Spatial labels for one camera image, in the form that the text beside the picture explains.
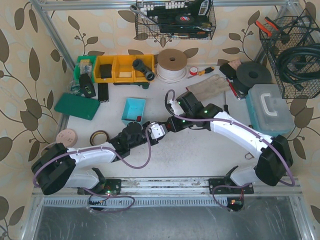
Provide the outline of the brown tape roll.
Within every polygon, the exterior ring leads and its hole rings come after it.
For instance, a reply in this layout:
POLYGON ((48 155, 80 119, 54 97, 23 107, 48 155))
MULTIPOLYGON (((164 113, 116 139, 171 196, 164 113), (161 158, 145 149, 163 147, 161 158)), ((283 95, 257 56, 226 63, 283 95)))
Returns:
POLYGON ((89 143, 92 146, 97 146, 104 144, 105 142, 108 142, 110 139, 108 133, 104 130, 97 130, 92 133, 92 135, 89 138, 89 143))

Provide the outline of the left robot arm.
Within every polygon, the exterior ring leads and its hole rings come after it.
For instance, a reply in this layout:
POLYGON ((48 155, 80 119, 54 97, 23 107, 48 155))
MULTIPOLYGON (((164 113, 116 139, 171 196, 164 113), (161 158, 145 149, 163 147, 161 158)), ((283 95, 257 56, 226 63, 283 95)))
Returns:
POLYGON ((32 165, 32 182, 44 195, 63 188, 100 192, 105 179, 97 165, 124 161, 131 149, 143 144, 151 147, 167 132, 166 126, 157 122, 146 126, 130 122, 116 137, 100 145, 67 148, 63 143, 55 143, 32 165))

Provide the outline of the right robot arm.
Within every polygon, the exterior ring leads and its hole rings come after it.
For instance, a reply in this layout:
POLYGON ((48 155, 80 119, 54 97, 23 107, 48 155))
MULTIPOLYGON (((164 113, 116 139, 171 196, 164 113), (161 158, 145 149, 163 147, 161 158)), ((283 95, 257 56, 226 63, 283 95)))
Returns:
POLYGON ((228 138, 255 158, 253 163, 234 166, 226 174, 228 185, 240 187, 256 181, 268 186, 282 183, 293 187, 296 184, 290 170, 292 154, 283 135, 270 136, 258 132, 213 103, 204 106, 190 91, 178 98, 166 95, 164 105, 171 114, 169 131, 179 132, 197 126, 228 138))

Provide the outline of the blue plastic tray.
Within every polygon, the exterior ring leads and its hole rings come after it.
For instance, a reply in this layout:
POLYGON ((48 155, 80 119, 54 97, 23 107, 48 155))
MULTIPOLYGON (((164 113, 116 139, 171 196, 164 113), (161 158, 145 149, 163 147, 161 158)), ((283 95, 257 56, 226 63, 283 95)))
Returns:
POLYGON ((146 100, 142 98, 127 98, 125 101, 121 121, 127 126, 131 122, 143 124, 143 116, 146 100), (141 116, 141 121, 137 121, 137 116, 141 116))

